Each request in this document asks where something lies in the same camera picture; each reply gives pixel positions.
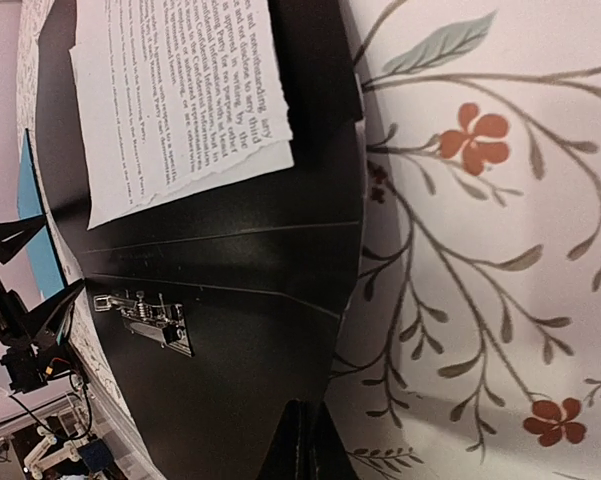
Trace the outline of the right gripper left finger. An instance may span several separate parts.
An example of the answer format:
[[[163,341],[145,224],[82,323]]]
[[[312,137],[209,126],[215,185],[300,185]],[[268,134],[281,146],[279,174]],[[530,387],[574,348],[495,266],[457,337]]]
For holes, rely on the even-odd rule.
[[[292,400],[282,413],[259,473],[260,480],[304,478],[305,403]]]

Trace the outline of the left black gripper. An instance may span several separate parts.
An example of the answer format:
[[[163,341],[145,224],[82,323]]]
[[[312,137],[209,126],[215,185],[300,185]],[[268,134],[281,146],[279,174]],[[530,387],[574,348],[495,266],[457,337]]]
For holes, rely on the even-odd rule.
[[[45,216],[0,223],[0,263],[7,264],[45,226]],[[29,311],[15,290],[7,291],[0,279],[0,343],[26,351],[46,351],[58,344],[58,335],[83,291],[79,279]]]

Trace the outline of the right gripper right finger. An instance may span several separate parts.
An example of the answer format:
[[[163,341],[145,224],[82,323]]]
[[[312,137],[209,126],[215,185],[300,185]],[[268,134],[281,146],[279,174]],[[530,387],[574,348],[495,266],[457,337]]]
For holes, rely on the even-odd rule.
[[[304,478],[357,480],[334,420],[322,402],[312,413],[304,447]]]

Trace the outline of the black clip folder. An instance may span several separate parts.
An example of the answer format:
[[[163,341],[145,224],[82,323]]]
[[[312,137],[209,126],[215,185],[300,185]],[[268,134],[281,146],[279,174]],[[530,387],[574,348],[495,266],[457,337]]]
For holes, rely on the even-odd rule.
[[[269,8],[293,166],[93,229],[69,56],[75,3],[55,2],[39,38],[39,171],[88,297],[143,292],[184,310],[191,355],[129,331],[118,312],[92,316],[149,457],[169,479],[259,479],[292,400],[305,403],[305,447],[359,271],[362,110],[339,5]]]

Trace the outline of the printed paper sheet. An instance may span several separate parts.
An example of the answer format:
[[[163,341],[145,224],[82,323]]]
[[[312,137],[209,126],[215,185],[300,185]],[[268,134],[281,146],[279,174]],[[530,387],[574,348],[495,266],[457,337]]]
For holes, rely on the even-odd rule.
[[[292,167],[264,1],[80,1],[89,224]]]

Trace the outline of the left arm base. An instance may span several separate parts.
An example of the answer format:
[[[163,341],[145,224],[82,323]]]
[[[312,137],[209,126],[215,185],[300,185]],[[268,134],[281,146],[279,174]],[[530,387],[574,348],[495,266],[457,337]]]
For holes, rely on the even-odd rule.
[[[15,393],[30,393],[50,382],[71,374],[85,374],[82,362],[68,344],[52,345],[47,349],[9,347],[0,359],[10,376],[10,388]]]

